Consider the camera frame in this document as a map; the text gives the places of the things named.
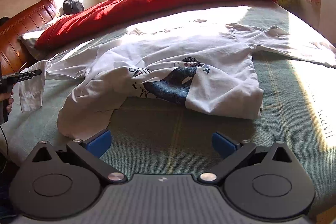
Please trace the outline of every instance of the triangular cutout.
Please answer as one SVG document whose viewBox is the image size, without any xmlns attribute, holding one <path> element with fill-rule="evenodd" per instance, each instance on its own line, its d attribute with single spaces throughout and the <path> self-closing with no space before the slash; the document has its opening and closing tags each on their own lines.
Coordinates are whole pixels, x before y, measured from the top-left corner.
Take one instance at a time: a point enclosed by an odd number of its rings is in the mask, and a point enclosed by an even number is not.
<svg viewBox="0 0 336 224">
<path fill-rule="evenodd" d="M 39 151 L 36 153 L 35 157 L 33 158 L 33 162 L 47 161 L 47 160 L 51 160 L 51 156 L 46 147 L 40 148 Z"/>
<path fill-rule="evenodd" d="M 292 160 L 290 159 L 290 157 L 288 156 L 286 150 L 283 147 L 278 147 L 273 160 L 276 161 L 284 161 L 284 162 L 292 162 Z"/>
</svg>

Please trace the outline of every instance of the bed sheet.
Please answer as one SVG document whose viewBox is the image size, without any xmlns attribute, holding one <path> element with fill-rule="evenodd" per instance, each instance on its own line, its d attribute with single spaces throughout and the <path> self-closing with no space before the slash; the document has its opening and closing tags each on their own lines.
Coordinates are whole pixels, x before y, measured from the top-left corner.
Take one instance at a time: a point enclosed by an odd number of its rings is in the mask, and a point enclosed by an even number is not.
<svg viewBox="0 0 336 224">
<path fill-rule="evenodd" d="M 121 35 L 151 32 L 155 26 L 164 31 L 174 24 L 178 26 L 178 21 L 188 18 L 188 13 L 198 13 L 199 20 L 202 15 L 212 13 L 214 24 L 237 22 L 264 29 L 275 25 L 290 33 L 320 36 L 272 2 L 198 5 L 152 15 L 142 19 L 144 23 L 114 27 L 95 38 L 74 42 L 52 53 L 50 60 L 57 62 Z M 108 128 L 114 143 L 101 158 L 128 176 L 133 172 L 198 176 L 220 161 L 211 148 L 211 134 L 216 130 L 237 141 L 249 139 L 258 145 L 284 140 L 316 187 L 311 213 L 315 215 L 331 207 L 336 202 L 336 125 L 332 118 L 336 98 L 330 87 L 335 85 L 336 70 L 269 52 L 255 54 L 253 63 L 260 88 L 264 90 L 260 120 L 216 117 L 162 100 L 128 98 L 111 117 Z M 11 160 L 20 164 L 39 140 L 47 139 L 53 145 L 68 141 L 57 132 L 56 120 L 66 96 L 79 81 L 47 80 L 43 107 L 29 113 L 21 113 L 18 93 L 15 93 L 16 105 L 3 126 Z"/>
</svg>

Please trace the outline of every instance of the headboard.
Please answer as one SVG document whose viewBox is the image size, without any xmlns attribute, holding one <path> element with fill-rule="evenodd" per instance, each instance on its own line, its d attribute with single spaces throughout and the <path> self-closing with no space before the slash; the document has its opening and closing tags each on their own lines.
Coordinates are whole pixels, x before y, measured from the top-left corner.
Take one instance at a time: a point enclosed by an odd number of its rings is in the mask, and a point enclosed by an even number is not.
<svg viewBox="0 0 336 224">
<path fill-rule="evenodd" d="M 3 75 L 17 72 L 36 62 L 17 37 L 48 23 L 55 14 L 56 10 L 50 1 L 41 0 L 0 26 L 0 61 Z"/>
</svg>

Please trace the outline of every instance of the black cable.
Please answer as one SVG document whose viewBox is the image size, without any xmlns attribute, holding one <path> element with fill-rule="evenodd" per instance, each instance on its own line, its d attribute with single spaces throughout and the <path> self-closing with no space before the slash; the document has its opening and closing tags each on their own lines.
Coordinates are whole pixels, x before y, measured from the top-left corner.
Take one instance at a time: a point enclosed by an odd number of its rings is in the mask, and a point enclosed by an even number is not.
<svg viewBox="0 0 336 224">
<path fill-rule="evenodd" d="M 6 161 L 5 161 L 5 165 L 3 166 L 1 172 L 0 172 L 0 175 L 3 173 L 3 171 L 5 170 L 6 168 L 6 165 L 7 165 L 7 162 L 8 162 L 8 142 L 7 142 L 7 138 L 6 138 L 6 135 L 5 133 L 3 132 L 2 130 L 2 127 L 0 126 L 0 129 L 1 129 L 1 132 L 2 132 L 2 135 L 3 137 L 5 138 L 5 141 L 6 141 L 6 147 L 7 147 L 7 156 L 6 156 Z"/>
</svg>

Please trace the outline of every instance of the metal screw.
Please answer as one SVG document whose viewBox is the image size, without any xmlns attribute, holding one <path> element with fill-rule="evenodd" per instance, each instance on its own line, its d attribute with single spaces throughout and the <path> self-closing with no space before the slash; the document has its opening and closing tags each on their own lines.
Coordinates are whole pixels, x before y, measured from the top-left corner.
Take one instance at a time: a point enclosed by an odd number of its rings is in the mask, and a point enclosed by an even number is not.
<svg viewBox="0 0 336 224">
<path fill-rule="evenodd" d="M 217 179 L 217 176 L 214 173 L 203 173 L 199 177 L 204 181 L 214 181 Z"/>
<path fill-rule="evenodd" d="M 108 179 L 112 181 L 120 181 L 125 178 L 125 175 L 119 172 L 114 172 L 108 175 Z"/>
</svg>

